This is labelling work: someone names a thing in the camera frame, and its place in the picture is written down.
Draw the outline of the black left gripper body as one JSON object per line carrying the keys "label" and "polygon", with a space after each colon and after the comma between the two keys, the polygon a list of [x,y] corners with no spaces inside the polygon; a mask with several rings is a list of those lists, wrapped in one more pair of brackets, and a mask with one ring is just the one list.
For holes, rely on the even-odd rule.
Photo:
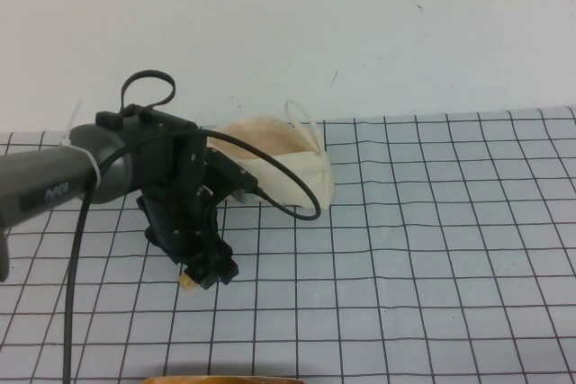
{"label": "black left gripper body", "polygon": [[190,266],[209,265],[218,257],[215,207],[204,188],[203,136],[172,141],[171,165],[165,178],[141,189],[145,211],[157,246]]}

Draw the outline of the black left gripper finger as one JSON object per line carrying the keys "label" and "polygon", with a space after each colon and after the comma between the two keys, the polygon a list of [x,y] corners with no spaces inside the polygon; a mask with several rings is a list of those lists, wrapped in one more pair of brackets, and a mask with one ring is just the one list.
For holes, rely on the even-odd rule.
{"label": "black left gripper finger", "polygon": [[208,290],[216,283],[228,285],[238,275],[238,264],[233,259],[233,251],[226,243],[205,254],[201,287]]}
{"label": "black left gripper finger", "polygon": [[180,284],[201,284],[203,281],[203,268],[194,265],[184,265],[179,277]]}

